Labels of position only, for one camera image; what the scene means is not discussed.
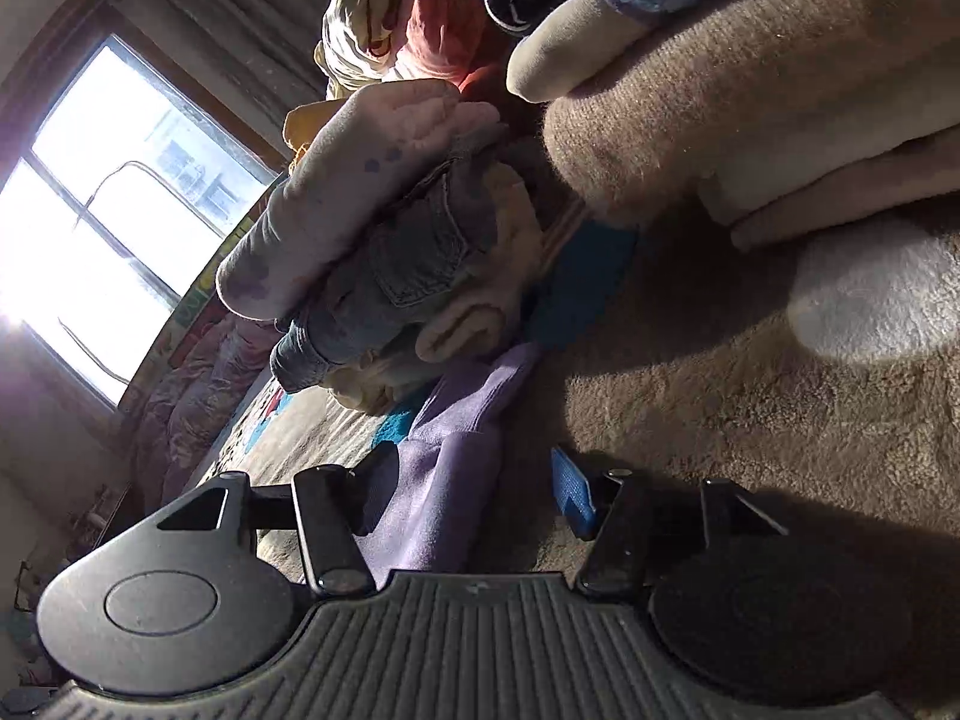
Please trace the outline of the purple sweatshirt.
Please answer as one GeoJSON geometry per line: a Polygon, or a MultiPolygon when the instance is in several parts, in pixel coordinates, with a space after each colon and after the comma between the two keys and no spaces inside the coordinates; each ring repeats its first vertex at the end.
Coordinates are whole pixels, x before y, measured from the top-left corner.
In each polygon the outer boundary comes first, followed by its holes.
{"type": "Polygon", "coordinates": [[[501,468],[501,413],[523,388],[539,346],[514,346],[491,362],[459,362],[421,406],[371,479],[356,540],[374,582],[394,571],[457,572],[466,564],[501,468]]]}

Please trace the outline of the pink crumpled quilt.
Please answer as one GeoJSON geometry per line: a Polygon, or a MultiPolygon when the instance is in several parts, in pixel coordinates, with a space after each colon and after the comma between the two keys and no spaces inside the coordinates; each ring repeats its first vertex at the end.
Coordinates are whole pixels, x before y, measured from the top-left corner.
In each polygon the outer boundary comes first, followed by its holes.
{"type": "Polygon", "coordinates": [[[133,488],[145,511],[181,494],[277,340],[273,325],[224,317],[156,385],[133,434],[133,488]]]}

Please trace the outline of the Mickey Mouse plush blanket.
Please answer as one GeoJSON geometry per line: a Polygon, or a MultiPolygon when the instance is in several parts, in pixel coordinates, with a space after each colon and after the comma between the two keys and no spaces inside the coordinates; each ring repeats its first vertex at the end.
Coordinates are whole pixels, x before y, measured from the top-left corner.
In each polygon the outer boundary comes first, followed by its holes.
{"type": "Polygon", "coordinates": [[[796,532],[905,585],[893,699],[958,712],[958,202],[900,206],[752,252],[693,206],[589,223],[534,298],[544,352],[503,416],[482,572],[576,571],[550,452],[659,483],[732,479],[796,532]]]}

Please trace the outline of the cream yellow folded garment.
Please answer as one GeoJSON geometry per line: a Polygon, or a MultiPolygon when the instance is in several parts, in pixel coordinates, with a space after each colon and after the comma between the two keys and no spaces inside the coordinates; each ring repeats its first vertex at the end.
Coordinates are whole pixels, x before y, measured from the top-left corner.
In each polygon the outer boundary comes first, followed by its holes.
{"type": "Polygon", "coordinates": [[[466,279],[428,312],[413,340],[325,374],[320,385],[340,405],[368,415],[386,410],[456,362],[491,353],[508,338],[542,265],[544,231],[512,167],[496,161],[483,172],[482,187],[493,202],[493,249],[469,260],[466,279]]]}

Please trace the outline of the folded blue denim jeans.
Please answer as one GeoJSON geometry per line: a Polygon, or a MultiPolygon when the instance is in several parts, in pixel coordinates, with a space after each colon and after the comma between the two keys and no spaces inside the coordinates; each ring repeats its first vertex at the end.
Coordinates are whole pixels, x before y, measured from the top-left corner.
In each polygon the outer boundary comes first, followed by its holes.
{"type": "Polygon", "coordinates": [[[370,364],[413,337],[498,242],[489,154],[430,172],[337,263],[275,344],[270,371],[288,394],[370,364]]]}

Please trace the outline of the white purple flower folded garment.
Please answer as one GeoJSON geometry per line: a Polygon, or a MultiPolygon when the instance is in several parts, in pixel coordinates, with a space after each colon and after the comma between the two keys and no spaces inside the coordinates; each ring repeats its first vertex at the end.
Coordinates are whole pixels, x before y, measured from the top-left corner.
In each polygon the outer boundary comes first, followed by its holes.
{"type": "Polygon", "coordinates": [[[460,138],[500,122],[443,80],[366,86],[342,104],[275,187],[217,271],[236,316],[277,320],[352,247],[381,208],[441,164],[460,138]]]}

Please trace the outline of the window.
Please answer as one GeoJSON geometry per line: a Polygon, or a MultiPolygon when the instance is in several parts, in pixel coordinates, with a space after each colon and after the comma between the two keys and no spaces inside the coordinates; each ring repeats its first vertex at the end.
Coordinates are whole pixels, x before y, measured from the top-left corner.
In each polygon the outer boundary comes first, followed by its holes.
{"type": "Polygon", "coordinates": [[[124,39],[101,37],[3,181],[3,319],[119,405],[274,177],[124,39]]]}

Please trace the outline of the brown fuzzy folded garment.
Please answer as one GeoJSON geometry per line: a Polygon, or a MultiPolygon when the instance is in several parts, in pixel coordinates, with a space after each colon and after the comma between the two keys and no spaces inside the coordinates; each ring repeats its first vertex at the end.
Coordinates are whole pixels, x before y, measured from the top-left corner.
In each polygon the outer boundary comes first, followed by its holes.
{"type": "Polygon", "coordinates": [[[509,57],[548,156],[597,216],[654,223],[734,143],[958,36],[958,0],[697,0],[638,21],[568,0],[509,57]]]}

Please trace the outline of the cream white bundled duvet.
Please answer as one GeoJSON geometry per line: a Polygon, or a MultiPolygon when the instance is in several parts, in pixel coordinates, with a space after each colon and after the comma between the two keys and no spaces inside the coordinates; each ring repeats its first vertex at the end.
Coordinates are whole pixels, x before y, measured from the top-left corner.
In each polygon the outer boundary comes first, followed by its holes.
{"type": "Polygon", "coordinates": [[[402,0],[331,0],[320,21],[314,64],[327,78],[327,99],[350,98],[355,91],[384,80],[394,70],[405,28],[402,0]]]}

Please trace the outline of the grey curtain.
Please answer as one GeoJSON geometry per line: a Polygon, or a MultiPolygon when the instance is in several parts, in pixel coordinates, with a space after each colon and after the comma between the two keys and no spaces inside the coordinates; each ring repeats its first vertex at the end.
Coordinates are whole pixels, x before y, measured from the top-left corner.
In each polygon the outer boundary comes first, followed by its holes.
{"type": "Polygon", "coordinates": [[[288,110],[319,101],[314,64],[331,0],[112,0],[208,93],[278,151],[288,110]]]}

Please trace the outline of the pink red bundled cloth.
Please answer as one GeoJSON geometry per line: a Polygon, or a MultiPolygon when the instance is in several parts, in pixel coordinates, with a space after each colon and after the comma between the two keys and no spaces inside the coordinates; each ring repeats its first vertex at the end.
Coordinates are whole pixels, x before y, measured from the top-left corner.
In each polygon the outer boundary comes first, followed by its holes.
{"type": "Polygon", "coordinates": [[[402,0],[387,78],[444,80],[467,101],[491,103],[508,124],[520,127],[537,109],[506,89],[511,51],[511,39],[491,21],[483,0],[402,0]]]}

